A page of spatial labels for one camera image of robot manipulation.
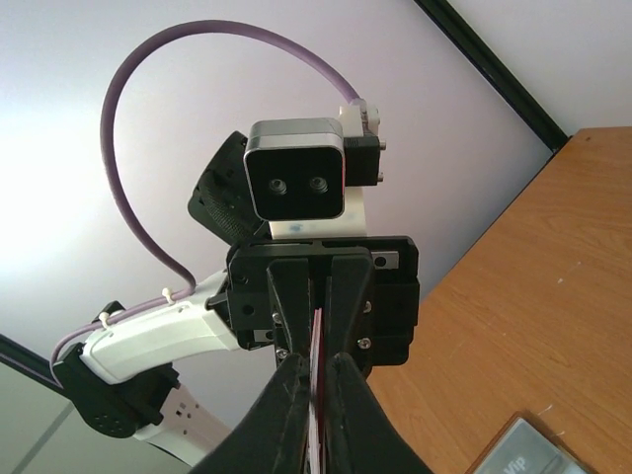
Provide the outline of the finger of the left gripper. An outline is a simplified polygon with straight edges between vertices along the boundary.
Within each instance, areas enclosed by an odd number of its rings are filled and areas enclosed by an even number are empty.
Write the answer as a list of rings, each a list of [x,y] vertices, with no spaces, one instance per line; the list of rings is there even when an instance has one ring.
[[[276,362],[309,356],[312,298],[307,259],[277,259],[267,268]]]
[[[373,273],[368,254],[333,258],[325,313],[326,359],[338,353],[351,354],[357,348],[357,340],[366,336],[363,311],[371,293]]]

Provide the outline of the left black frame post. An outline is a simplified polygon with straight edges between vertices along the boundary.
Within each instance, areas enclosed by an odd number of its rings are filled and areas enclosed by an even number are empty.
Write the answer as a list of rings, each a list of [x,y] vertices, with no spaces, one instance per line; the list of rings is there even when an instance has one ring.
[[[0,335],[1,362],[54,393],[64,396],[63,389],[53,379],[48,361],[7,336]]]

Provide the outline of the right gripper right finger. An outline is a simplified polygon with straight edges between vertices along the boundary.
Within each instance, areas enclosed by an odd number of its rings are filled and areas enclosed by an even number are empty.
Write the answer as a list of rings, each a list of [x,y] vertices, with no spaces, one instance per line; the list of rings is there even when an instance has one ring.
[[[324,422],[329,473],[432,471],[394,429],[346,353],[326,363]]]

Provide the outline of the black frame post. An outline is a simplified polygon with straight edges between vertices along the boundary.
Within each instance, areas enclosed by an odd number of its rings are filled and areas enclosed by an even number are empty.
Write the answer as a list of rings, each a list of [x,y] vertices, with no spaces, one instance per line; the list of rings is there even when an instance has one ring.
[[[64,396],[63,389],[53,379],[48,361],[7,336],[0,335],[1,362],[54,393]]]
[[[569,136],[448,1],[414,3],[553,154],[566,145]]]

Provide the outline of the right black frame post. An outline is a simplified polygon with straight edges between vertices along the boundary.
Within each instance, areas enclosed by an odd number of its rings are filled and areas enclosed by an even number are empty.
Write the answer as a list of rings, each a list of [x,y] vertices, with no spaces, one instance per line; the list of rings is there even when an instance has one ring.
[[[448,1],[414,3],[553,154],[566,145],[569,136]]]

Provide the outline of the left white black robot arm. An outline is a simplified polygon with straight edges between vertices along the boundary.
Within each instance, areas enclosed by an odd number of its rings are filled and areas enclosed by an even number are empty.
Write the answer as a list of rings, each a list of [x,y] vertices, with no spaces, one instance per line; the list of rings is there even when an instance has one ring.
[[[82,419],[136,437],[195,473],[423,473],[367,377],[400,365],[418,323],[419,252],[353,235],[353,191],[378,181],[373,133],[232,133],[190,215],[230,246],[223,271],[139,312],[112,302],[53,374]],[[221,428],[174,362],[271,347],[276,371],[243,421]]]

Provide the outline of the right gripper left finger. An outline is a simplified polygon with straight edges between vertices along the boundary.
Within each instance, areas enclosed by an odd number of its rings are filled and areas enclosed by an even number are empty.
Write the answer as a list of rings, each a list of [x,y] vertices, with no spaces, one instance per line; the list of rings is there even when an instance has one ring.
[[[240,424],[191,471],[301,473],[307,442],[309,381],[309,360],[289,355]]]

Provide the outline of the red white credit card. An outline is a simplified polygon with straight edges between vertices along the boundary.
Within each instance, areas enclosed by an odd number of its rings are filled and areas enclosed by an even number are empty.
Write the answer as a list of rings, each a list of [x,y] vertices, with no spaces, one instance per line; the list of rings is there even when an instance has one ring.
[[[310,388],[308,405],[307,463],[310,473],[325,473],[323,388],[323,309],[315,310],[310,343]]]

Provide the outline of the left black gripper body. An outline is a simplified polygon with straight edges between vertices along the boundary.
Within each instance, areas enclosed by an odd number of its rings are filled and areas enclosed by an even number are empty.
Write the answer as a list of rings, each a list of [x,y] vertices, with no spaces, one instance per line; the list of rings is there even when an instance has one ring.
[[[315,310],[325,313],[332,260],[336,256],[368,254],[373,281],[364,308],[365,337],[350,354],[368,376],[380,365],[401,365],[418,324],[419,252],[407,236],[262,240],[233,246],[227,256],[226,321],[240,348],[253,351],[274,345],[274,323],[267,268],[277,259],[307,259],[311,282],[312,326]]]

